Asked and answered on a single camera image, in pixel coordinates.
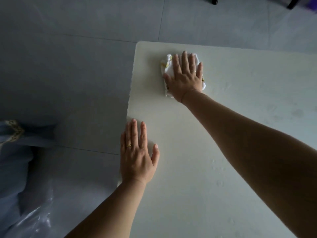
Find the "forearm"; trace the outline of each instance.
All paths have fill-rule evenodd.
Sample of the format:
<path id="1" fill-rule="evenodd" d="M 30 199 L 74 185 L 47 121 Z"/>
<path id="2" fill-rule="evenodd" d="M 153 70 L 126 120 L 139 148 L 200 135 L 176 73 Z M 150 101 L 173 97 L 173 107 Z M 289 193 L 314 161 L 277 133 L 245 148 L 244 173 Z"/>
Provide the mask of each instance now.
<path id="1" fill-rule="evenodd" d="M 137 180 L 122 183 L 65 238 L 128 238 L 144 190 Z"/>
<path id="2" fill-rule="evenodd" d="M 316 220 L 317 152 L 198 91 L 187 93 L 183 103 L 277 216 L 296 235 L 312 235 L 316 229 L 308 220 Z"/>

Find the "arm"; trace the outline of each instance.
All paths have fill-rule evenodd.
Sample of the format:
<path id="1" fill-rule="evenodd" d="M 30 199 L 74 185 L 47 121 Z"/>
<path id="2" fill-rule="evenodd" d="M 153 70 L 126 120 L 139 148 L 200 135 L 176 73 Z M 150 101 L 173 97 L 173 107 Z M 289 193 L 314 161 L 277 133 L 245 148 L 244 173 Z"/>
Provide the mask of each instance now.
<path id="1" fill-rule="evenodd" d="M 136 120 L 128 122 L 121 135 L 122 184 L 65 238 L 128 238 L 146 184 L 152 179 L 159 150 L 155 144 L 150 158 L 145 123 L 138 139 Z"/>
<path id="2" fill-rule="evenodd" d="M 317 236 L 317 151 L 201 93 L 202 64 L 191 72 L 194 58 L 182 56 L 184 67 L 175 57 L 175 77 L 164 77 L 175 99 L 188 107 L 235 170 L 295 235 Z"/>

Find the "hand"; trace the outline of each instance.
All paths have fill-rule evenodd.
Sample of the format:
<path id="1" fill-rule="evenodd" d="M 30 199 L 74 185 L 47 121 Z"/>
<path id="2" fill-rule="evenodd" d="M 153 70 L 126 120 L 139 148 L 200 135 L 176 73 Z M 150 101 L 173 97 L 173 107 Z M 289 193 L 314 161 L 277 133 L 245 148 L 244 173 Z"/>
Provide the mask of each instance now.
<path id="1" fill-rule="evenodd" d="M 147 150 L 146 126 L 141 122 L 141 135 L 138 138 L 137 121 L 132 119 L 121 134 L 121 160 L 120 172 L 122 182 L 126 180 L 138 180 L 146 185 L 156 171 L 159 162 L 159 148 L 153 146 L 153 155 L 150 158 Z"/>
<path id="2" fill-rule="evenodd" d="M 187 92 L 191 90 L 201 92 L 203 89 L 203 64 L 200 63 L 196 71 L 195 56 L 190 54 L 187 57 L 186 51 L 183 51 L 182 54 L 182 67 L 179 65 L 177 54 L 173 56 L 172 63 L 175 76 L 171 77 L 164 74 L 163 77 L 174 98 L 182 103 L 182 99 Z"/>

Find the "blue fabric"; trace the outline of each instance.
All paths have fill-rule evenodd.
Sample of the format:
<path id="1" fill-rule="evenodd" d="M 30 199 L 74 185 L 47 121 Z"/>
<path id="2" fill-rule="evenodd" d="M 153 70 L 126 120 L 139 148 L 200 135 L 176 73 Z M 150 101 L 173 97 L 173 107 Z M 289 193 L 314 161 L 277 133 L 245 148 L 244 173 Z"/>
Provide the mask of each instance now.
<path id="1" fill-rule="evenodd" d="M 19 138 L 5 142 L 16 131 L 5 121 L 0 121 L 0 234 L 20 218 L 18 194 L 26 186 L 28 163 L 33 159 L 31 146 L 53 146 L 54 126 L 35 127 L 19 123 L 24 129 Z"/>

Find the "purple object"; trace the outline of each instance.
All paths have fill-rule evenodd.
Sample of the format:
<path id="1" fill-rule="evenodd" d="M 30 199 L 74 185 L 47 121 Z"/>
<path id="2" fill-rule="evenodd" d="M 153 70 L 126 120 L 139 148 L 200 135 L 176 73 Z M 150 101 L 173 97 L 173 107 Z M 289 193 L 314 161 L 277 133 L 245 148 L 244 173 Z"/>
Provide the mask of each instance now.
<path id="1" fill-rule="evenodd" d="M 310 0 L 308 7 L 313 11 L 317 11 L 317 0 Z"/>

